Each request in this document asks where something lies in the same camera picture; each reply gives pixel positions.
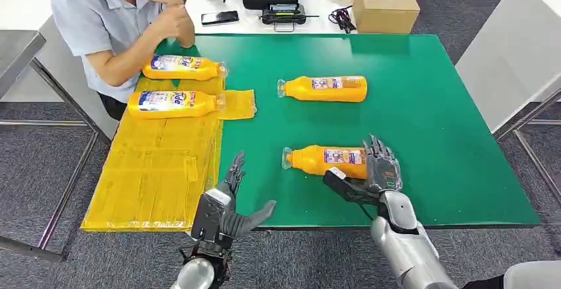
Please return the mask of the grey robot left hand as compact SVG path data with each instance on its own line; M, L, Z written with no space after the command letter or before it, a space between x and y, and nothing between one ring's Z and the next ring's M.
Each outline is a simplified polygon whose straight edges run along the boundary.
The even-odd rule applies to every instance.
M237 237L247 235L268 220L277 202L267 201L262 209L243 215L237 212L237 196L245 175L245 152L235 157L225 177L214 187L201 194L190 235L207 244L227 248Z

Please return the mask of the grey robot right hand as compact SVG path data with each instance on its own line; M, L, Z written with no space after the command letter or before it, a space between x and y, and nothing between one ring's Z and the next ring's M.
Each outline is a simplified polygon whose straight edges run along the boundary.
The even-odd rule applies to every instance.
M332 167L323 176L323 183L347 202L377 205L383 192L402 189L400 164L393 151L376 136L370 135L365 149L366 177L350 177L342 169Z

